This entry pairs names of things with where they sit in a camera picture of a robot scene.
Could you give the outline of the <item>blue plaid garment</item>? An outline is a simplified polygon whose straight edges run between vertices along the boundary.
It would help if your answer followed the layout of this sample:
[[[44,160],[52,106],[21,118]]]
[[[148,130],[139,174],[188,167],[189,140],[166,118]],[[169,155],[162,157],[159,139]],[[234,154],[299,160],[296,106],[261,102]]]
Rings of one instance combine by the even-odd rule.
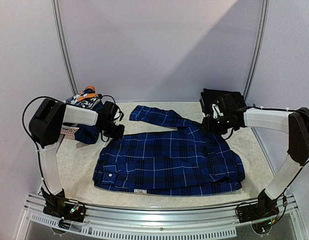
[[[165,196],[208,196],[241,189],[241,158],[220,134],[173,110],[138,105],[131,121],[169,131],[143,132],[112,139],[93,173],[98,188]]]

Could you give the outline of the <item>left aluminium frame post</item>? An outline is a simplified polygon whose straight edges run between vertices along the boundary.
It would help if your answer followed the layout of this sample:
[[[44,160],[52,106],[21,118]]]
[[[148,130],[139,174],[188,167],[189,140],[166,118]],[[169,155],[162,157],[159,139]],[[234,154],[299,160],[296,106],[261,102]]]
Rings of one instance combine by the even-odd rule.
[[[78,92],[78,87],[74,78],[70,57],[68,53],[66,38],[63,29],[62,23],[62,15],[61,15],[61,8],[60,8],[60,1],[59,0],[52,0],[52,11],[54,15],[54,22],[56,27],[57,38],[59,42],[59,47],[61,51],[62,60],[65,67],[65,72],[69,81],[70,89],[73,94]]]

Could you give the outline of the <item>solid navy blue garment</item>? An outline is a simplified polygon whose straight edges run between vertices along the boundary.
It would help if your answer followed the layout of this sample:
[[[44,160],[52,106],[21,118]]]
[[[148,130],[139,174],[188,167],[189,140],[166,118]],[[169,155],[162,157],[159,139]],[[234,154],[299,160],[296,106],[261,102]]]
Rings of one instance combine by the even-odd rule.
[[[74,139],[83,144],[92,145],[98,141],[100,132],[95,126],[79,125],[78,130],[74,134]]]

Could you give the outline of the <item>aluminium front rail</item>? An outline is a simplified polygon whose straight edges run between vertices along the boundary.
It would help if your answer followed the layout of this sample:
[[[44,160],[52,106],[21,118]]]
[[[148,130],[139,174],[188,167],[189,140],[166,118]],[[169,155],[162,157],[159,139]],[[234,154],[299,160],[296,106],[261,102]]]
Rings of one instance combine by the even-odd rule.
[[[84,222],[71,222],[44,214],[44,199],[29,194],[17,234],[19,240],[305,240],[299,209],[287,196],[284,216],[270,229],[240,222],[236,203],[198,209],[124,209],[88,205]]]

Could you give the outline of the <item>black t-shirt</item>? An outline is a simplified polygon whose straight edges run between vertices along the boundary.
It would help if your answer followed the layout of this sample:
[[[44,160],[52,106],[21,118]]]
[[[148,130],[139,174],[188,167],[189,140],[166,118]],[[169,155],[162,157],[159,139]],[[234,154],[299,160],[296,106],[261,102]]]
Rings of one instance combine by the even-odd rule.
[[[205,114],[213,113],[213,104],[217,105],[219,111],[223,114],[229,114],[247,106],[244,97],[238,91],[204,88],[200,95],[201,109]]]

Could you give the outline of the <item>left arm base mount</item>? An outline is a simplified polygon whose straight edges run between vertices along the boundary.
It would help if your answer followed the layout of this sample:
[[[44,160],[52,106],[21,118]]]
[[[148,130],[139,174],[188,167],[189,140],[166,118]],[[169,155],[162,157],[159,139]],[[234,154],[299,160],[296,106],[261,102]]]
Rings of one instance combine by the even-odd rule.
[[[52,202],[46,201],[43,213],[59,219],[83,223],[86,216],[86,206],[76,200],[56,198]]]

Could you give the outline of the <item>aluminium frame post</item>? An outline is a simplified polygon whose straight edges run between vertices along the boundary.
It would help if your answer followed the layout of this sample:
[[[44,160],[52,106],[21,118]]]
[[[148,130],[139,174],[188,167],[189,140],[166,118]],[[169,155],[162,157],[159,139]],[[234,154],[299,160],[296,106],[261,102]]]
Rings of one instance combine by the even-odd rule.
[[[62,60],[65,67],[65,72],[69,81],[70,89],[73,94],[78,92],[78,87],[74,78],[70,57],[68,53],[66,38],[63,29],[62,23],[62,15],[61,15],[61,8],[60,8],[60,1],[59,0],[52,0],[52,11],[54,15],[54,22],[56,27],[57,38],[59,42],[59,47],[61,51]]]
[[[269,0],[263,0],[262,1],[252,61],[251,61],[247,81],[246,81],[244,91],[243,91],[243,97],[244,97],[245,101],[248,100],[249,93],[250,93],[250,90],[252,88],[255,72],[256,72],[256,69],[257,69],[258,60],[259,60],[260,53],[261,53],[263,38],[264,38],[264,34],[265,34],[265,29],[266,29],[268,10],[269,10],[269,2],[270,2]]]

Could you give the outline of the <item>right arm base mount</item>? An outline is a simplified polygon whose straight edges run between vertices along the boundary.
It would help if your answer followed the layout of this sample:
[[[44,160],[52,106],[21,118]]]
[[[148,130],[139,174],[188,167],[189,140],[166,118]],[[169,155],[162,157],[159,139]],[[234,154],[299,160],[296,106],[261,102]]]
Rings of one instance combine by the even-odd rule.
[[[235,208],[235,215],[237,216],[240,223],[253,222],[263,218],[269,219],[267,225],[272,226],[277,223],[285,214],[288,202],[283,201],[284,207],[283,212],[279,215],[279,207],[277,203],[274,203],[270,207],[262,210],[258,203],[251,204],[248,202],[242,202],[238,204]]]

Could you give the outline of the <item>right aluminium frame post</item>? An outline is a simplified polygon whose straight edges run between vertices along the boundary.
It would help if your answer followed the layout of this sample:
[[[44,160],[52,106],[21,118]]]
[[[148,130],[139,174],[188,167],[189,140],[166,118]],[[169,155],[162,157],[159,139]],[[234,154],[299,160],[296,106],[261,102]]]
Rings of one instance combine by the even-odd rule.
[[[244,91],[243,91],[243,97],[244,97],[245,101],[248,100],[249,93],[250,93],[250,90],[252,88],[255,72],[256,72],[256,69],[257,69],[258,60],[259,60],[260,53],[261,53],[263,38],[264,38],[264,34],[265,34],[265,29],[266,29],[268,10],[269,10],[269,2],[270,2],[269,0],[263,0],[262,1],[252,61],[251,61],[247,81],[246,81]]]

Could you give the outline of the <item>camouflage orange garment pile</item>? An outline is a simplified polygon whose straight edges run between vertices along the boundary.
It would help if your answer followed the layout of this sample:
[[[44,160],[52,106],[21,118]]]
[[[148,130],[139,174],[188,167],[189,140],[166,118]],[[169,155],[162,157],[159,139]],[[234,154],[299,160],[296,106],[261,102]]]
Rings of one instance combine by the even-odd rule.
[[[93,110],[95,107],[102,107],[102,101],[93,85],[88,85],[82,92],[69,97],[64,103]]]

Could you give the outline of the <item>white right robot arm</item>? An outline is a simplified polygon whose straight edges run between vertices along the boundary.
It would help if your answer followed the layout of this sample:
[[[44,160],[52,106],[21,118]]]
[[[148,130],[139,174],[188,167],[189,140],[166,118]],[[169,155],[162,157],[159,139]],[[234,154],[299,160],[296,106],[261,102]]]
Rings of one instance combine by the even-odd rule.
[[[248,106],[238,91],[204,89],[200,93],[203,129],[225,135],[240,128],[262,128],[288,135],[286,159],[270,184],[258,195],[253,214],[264,218],[277,199],[309,163],[309,109]]]

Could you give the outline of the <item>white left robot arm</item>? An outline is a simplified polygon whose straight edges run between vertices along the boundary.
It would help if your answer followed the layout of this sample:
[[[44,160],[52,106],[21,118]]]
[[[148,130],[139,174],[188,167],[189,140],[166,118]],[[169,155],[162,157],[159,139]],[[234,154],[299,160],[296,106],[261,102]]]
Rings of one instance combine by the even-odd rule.
[[[49,208],[58,217],[69,213],[69,206],[61,199],[65,197],[58,166],[57,151],[64,135],[73,136],[85,145],[95,144],[98,139],[120,139],[124,135],[124,125],[117,125],[124,113],[114,100],[102,102],[103,95],[96,94],[91,99],[78,96],[59,101],[49,96],[43,100],[25,132],[34,142],[42,179],[41,192],[49,200]]]

